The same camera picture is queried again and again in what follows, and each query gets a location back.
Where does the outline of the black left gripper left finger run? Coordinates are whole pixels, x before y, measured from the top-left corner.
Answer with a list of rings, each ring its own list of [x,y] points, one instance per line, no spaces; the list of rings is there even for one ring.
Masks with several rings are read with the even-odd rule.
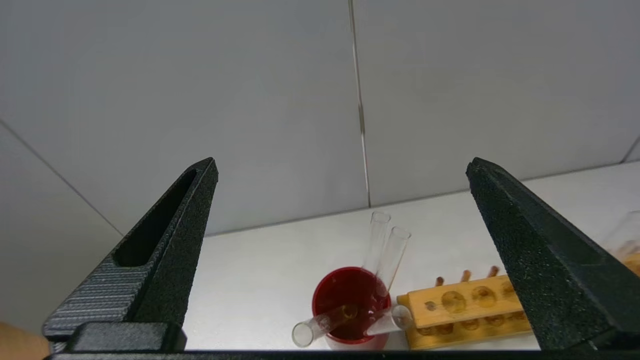
[[[55,344],[86,323],[183,325],[218,183],[212,157],[187,167],[42,325]]]

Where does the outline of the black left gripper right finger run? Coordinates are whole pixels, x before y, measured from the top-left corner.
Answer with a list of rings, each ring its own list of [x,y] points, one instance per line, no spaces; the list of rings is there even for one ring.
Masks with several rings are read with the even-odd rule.
[[[637,351],[639,277],[498,164],[465,173],[540,348]]]

